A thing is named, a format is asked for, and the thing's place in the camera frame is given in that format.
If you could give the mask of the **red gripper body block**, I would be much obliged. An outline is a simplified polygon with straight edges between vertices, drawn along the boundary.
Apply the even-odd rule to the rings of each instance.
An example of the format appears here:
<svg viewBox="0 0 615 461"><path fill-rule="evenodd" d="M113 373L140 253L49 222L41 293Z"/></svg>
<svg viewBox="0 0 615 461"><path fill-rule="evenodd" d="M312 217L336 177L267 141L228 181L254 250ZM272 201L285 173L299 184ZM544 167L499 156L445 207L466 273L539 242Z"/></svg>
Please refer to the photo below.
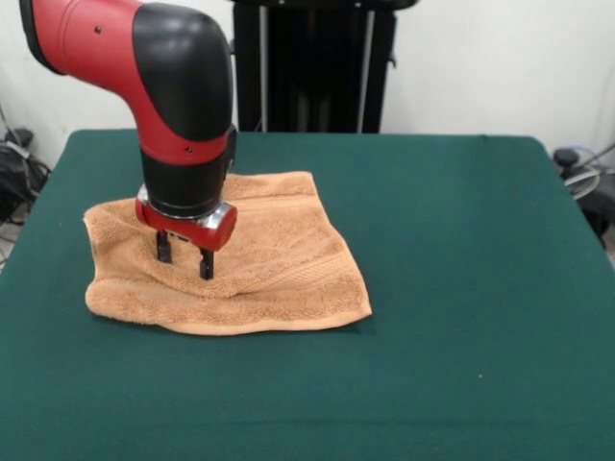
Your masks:
<svg viewBox="0 0 615 461"><path fill-rule="evenodd" d="M162 214L150 203L148 191L142 185L135 199L137 220L155 230L170 232L202 250L220 251L230 240L237 221L238 210L223 202L210 214L198 218L177 218Z"/></svg>

